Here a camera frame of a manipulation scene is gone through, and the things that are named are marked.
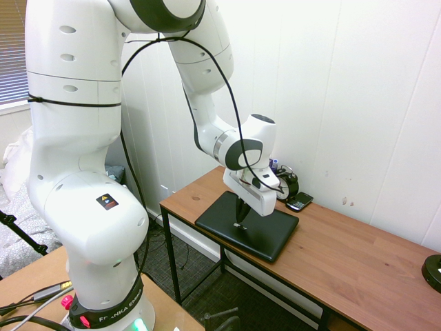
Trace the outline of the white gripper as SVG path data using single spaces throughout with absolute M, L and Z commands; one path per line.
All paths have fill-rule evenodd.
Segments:
M 236 222 L 241 223 L 249 214 L 250 207 L 260 216 L 267 216 L 276 205 L 276 175 L 270 168 L 243 170 L 226 169 L 224 184 L 236 197 Z

